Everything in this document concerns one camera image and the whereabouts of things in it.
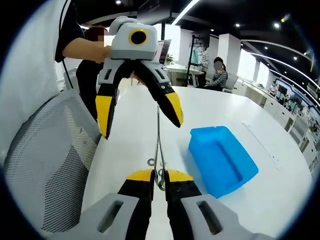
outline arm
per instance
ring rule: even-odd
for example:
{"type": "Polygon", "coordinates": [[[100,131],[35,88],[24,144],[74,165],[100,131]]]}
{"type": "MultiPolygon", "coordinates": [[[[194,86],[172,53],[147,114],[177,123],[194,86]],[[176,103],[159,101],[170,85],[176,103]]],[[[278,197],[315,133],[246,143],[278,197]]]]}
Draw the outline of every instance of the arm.
{"type": "Polygon", "coordinates": [[[103,47],[101,42],[84,39],[84,32],[76,22],[77,10],[71,3],[59,31],[59,39],[55,51],[55,60],[59,63],[65,57],[73,59],[104,62],[110,55],[111,47],[103,47]]]}
{"type": "Polygon", "coordinates": [[[220,77],[219,77],[217,80],[211,81],[208,85],[209,85],[209,86],[212,86],[212,87],[214,87],[214,86],[219,86],[219,85],[221,85],[221,83],[222,83],[223,81],[225,81],[226,79],[227,79],[227,73],[224,72],[223,74],[220,75],[220,77]]]}
{"type": "Polygon", "coordinates": [[[71,41],[62,51],[64,57],[91,60],[103,63],[111,54],[111,46],[101,47],[98,41],[89,41],[78,37],[71,41]]]}

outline woman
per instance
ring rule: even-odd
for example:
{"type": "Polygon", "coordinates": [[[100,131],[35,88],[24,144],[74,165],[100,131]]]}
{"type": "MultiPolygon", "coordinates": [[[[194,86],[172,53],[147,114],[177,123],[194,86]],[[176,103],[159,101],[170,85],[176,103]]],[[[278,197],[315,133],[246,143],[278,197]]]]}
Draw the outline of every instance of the woman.
{"type": "MultiPolygon", "coordinates": [[[[104,35],[107,30],[103,26],[91,26],[84,31],[84,37],[86,40],[97,42],[101,47],[104,47],[104,35]]],[[[104,64],[83,60],[78,69],[76,70],[76,78],[78,80],[80,96],[89,110],[92,117],[97,121],[98,114],[96,108],[96,84],[99,72],[103,69],[104,64]]]]}
{"type": "Polygon", "coordinates": [[[220,57],[216,57],[213,61],[213,66],[215,69],[215,74],[213,76],[212,81],[210,81],[204,87],[200,87],[202,89],[209,89],[220,91],[226,87],[226,83],[228,80],[228,73],[224,61],[220,57]]]}

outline blue container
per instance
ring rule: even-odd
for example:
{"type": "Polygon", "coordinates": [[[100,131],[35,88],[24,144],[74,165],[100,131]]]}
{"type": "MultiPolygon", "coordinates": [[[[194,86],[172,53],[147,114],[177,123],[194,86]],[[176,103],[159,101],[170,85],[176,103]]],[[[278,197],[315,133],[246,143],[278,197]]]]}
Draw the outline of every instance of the blue container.
{"type": "Polygon", "coordinates": [[[189,149],[208,192],[215,198],[240,188],[259,171],[225,126],[192,129],[189,149]]]}

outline hand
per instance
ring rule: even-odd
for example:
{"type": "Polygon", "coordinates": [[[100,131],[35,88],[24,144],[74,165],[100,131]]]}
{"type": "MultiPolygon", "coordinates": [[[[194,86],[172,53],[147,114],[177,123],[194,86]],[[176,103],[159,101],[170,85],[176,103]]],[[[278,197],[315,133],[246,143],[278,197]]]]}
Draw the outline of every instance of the hand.
{"type": "Polygon", "coordinates": [[[130,78],[137,79],[139,83],[141,83],[142,85],[145,86],[144,81],[142,81],[142,80],[140,79],[140,77],[138,77],[138,76],[135,74],[135,71],[133,71],[133,72],[130,74],[130,78]]]}
{"type": "Polygon", "coordinates": [[[97,56],[97,59],[95,62],[97,64],[104,63],[105,59],[111,55],[111,51],[112,51],[111,46],[105,46],[105,47],[102,47],[101,49],[99,49],[98,56],[97,56]]]}

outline cable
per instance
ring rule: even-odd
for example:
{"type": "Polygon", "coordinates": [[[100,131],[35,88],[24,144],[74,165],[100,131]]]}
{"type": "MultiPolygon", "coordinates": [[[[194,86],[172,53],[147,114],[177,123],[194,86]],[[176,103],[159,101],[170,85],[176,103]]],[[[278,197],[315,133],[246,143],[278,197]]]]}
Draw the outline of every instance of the cable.
{"type": "MultiPolygon", "coordinates": [[[[68,2],[68,0],[65,0],[65,3],[64,3],[64,5],[63,5],[62,11],[61,11],[61,15],[60,15],[60,20],[59,20],[59,39],[60,39],[61,28],[62,28],[62,26],[61,26],[62,16],[63,16],[63,14],[64,14],[64,10],[65,10],[65,7],[66,7],[66,5],[67,5],[67,2],[68,2]]],[[[65,74],[66,74],[66,76],[67,76],[67,78],[68,78],[70,87],[73,89],[74,86],[73,86],[72,83],[71,83],[70,76],[69,76],[69,73],[68,73],[68,70],[67,70],[67,67],[66,67],[65,60],[64,60],[64,59],[62,60],[62,64],[63,64],[63,67],[64,67],[65,74]]]]}

